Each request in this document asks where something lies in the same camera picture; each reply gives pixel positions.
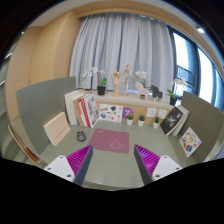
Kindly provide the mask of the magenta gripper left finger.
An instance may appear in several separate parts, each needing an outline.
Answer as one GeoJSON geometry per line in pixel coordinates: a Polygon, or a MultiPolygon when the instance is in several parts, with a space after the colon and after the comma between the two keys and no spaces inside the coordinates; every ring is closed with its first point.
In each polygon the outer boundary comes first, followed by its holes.
{"type": "Polygon", "coordinates": [[[44,170],[81,186],[92,156],[93,147],[88,145],[69,156],[59,155],[44,170]]]}

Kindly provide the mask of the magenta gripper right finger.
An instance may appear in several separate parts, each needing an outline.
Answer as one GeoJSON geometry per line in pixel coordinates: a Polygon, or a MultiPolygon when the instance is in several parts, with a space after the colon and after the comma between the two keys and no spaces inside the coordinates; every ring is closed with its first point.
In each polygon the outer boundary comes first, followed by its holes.
{"type": "Polygon", "coordinates": [[[134,145],[134,156],[145,185],[182,169],[168,155],[158,156],[137,144],[134,145]]]}

